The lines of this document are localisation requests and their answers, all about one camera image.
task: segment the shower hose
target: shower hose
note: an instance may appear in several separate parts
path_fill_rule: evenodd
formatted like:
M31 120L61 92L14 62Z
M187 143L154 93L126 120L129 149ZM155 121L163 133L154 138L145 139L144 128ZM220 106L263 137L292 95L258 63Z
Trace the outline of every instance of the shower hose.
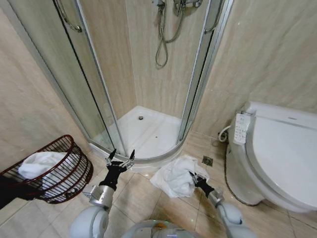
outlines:
M160 16L160 19L159 19L159 25L158 25L158 32L159 32L159 35L160 35L160 41L159 41L159 44L158 44L158 49L157 49L157 53L155 55L155 61L156 61L156 64L159 66L159 67L164 67L168 61L168 50L167 50L167 46L166 44L167 43L171 43L173 41L175 41L179 35L179 32L180 32L180 29L182 27L182 23L183 23L183 18L184 18L184 9L185 9L185 6L181 6L182 10L180 12L180 20L179 20L179 23L178 23L178 27L177 27L177 30L175 32L175 35L170 39L170 40L167 40L165 38L165 20L166 20L166 9L167 9L167 1L164 2L164 5L163 6L160 6L159 7L159 16ZM159 63L159 53L160 53L160 50L161 50L161 47L164 47L164 50L165 50L165 60L164 62L161 64Z

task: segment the toilet lid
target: toilet lid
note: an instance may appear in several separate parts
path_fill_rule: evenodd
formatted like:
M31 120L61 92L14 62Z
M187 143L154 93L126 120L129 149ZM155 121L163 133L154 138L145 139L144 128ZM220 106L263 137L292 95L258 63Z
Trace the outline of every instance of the toilet lid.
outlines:
M247 143L258 175L286 199L317 207L317 130L253 117Z

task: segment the shower enclosure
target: shower enclosure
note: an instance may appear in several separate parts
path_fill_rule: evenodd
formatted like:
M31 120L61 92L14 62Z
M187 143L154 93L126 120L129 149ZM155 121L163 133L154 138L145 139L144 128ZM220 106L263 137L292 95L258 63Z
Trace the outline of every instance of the shower enclosure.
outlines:
M180 150L231 4L6 0L1 7L92 146L116 148L122 159L135 149L136 163L150 163Z

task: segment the towel on floor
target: towel on floor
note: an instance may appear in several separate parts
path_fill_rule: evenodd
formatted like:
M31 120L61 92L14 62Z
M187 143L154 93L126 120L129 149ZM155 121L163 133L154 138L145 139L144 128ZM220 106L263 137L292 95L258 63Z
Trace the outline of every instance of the towel on floor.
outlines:
M171 198L191 197L195 190L195 184L189 171L196 172L209 180L208 173L198 165L198 160L184 155L160 168L150 181Z

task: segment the laundry basket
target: laundry basket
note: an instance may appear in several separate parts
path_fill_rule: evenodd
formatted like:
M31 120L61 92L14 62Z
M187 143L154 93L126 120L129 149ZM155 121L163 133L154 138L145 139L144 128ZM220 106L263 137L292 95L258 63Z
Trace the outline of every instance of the laundry basket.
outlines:
M28 199L37 198L48 203L57 204L65 202L79 194L90 181L93 174L93 165L76 145L70 135L64 135L37 152L52 151L66 153L64 158L44 174L26 179L18 173L21 160L0 173L13 180L11 184L0 184L7 189L21 189L28 187L23 194Z

